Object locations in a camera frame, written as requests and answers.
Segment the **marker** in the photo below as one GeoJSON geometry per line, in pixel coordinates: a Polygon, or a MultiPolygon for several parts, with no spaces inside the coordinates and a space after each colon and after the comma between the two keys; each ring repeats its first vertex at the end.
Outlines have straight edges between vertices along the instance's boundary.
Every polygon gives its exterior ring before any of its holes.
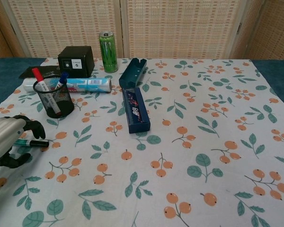
{"type": "MultiPolygon", "coordinates": [[[[39,69],[33,68],[32,72],[33,72],[34,76],[36,77],[38,84],[40,85],[41,89],[45,92],[50,91],[48,89],[46,83],[44,82],[43,77],[42,77],[39,69]]],[[[53,98],[53,95],[51,93],[48,93],[48,94],[46,94],[46,96],[47,96],[47,100],[48,100],[49,104],[51,105],[51,107],[53,108],[53,111],[55,112],[55,114],[60,116],[62,113],[61,113],[61,110],[58,107],[55,99],[53,98]]]]}
{"type": "Polygon", "coordinates": [[[56,87],[55,87],[55,90],[62,87],[63,84],[66,84],[67,82],[67,78],[68,78],[69,74],[67,72],[63,72],[56,87]]]}
{"type": "Polygon", "coordinates": [[[22,140],[22,139],[18,139],[14,143],[14,146],[47,148],[49,146],[49,142],[48,141],[39,141],[39,140],[22,140]]]}

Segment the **blue marker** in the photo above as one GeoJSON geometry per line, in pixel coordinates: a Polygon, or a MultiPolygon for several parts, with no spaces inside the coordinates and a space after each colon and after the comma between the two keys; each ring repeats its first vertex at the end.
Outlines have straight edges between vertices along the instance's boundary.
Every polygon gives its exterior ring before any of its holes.
{"type": "Polygon", "coordinates": [[[65,84],[67,82],[67,78],[68,78],[69,74],[67,72],[63,72],[60,79],[59,79],[59,82],[57,83],[56,87],[55,87],[55,90],[60,88],[63,84],[65,84]]]}

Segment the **black box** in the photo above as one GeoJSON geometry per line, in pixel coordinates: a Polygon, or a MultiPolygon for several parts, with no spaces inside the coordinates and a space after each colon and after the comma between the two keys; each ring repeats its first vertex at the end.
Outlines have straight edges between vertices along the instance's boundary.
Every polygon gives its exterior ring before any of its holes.
{"type": "Polygon", "coordinates": [[[90,46],[67,46],[58,55],[60,71],[68,72],[69,78],[89,78],[95,67],[90,46]]]}

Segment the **energy drink can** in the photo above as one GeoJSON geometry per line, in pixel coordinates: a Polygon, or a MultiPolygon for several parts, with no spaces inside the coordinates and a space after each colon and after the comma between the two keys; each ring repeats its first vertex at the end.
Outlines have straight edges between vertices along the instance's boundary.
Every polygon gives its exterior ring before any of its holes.
{"type": "Polygon", "coordinates": [[[100,32],[99,41],[104,71],[108,73],[116,72],[118,70],[118,62],[114,33],[100,32]]]}

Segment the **can lid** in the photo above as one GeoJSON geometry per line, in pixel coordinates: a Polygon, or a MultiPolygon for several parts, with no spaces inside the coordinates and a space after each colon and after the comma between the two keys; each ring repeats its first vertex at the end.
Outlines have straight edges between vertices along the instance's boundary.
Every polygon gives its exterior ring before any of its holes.
{"type": "Polygon", "coordinates": [[[114,35],[114,33],[109,32],[109,31],[104,31],[104,32],[99,33],[99,37],[109,37],[109,36],[112,36],[112,35],[114,35]]]}

